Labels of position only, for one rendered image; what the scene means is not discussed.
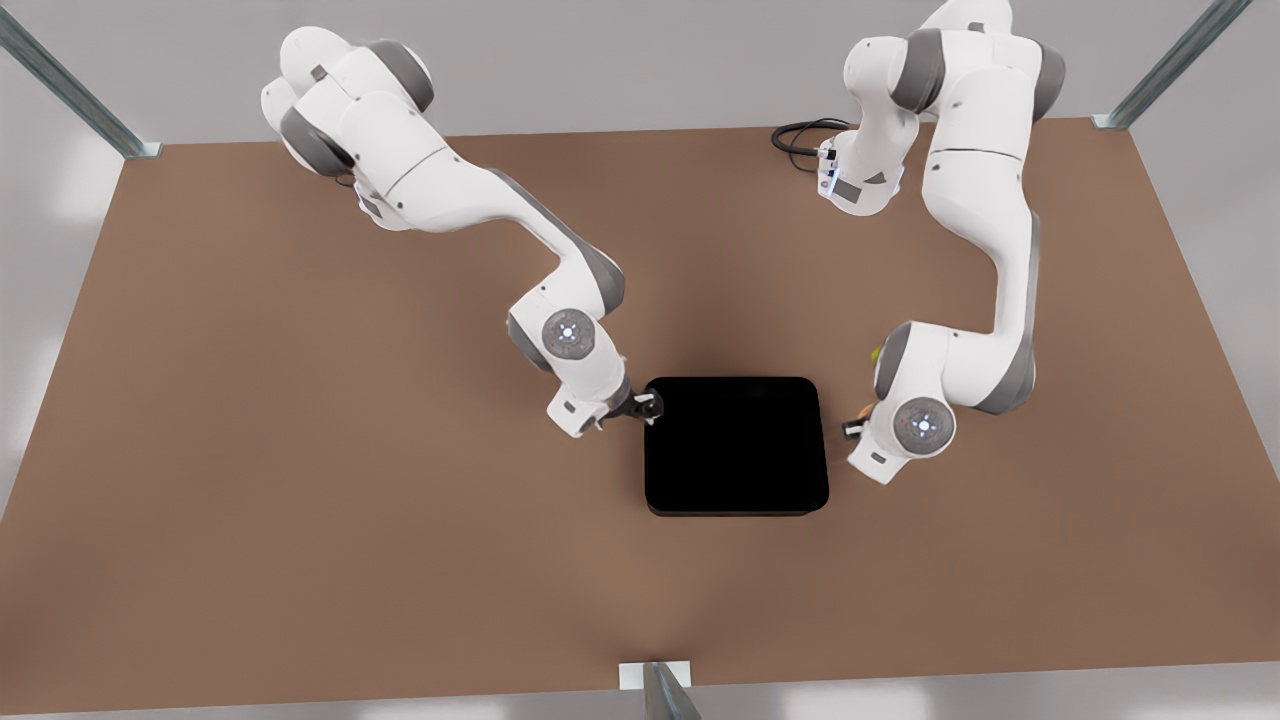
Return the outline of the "black square tray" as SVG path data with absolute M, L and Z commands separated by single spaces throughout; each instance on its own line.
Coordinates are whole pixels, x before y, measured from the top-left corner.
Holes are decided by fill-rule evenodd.
M 660 377 L 644 430 L 650 511 L 671 518 L 801 516 L 829 480 L 817 387 L 804 377 Z

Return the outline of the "silver frame post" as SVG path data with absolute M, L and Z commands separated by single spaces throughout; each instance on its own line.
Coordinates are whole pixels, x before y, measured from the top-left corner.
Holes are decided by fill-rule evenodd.
M 643 692 L 644 720 L 703 720 L 689 696 L 692 674 L 687 660 L 620 664 L 618 679 L 621 691 Z
M 1111 111 L 1091 118 L 1092 126 L 1103 131 L 1130 129 L 1253 1 L 1212 0 Z
M 0 5 L 0 47 L 124 159 L 160 155 L 161 143 L 141 140 L 3 5 Z

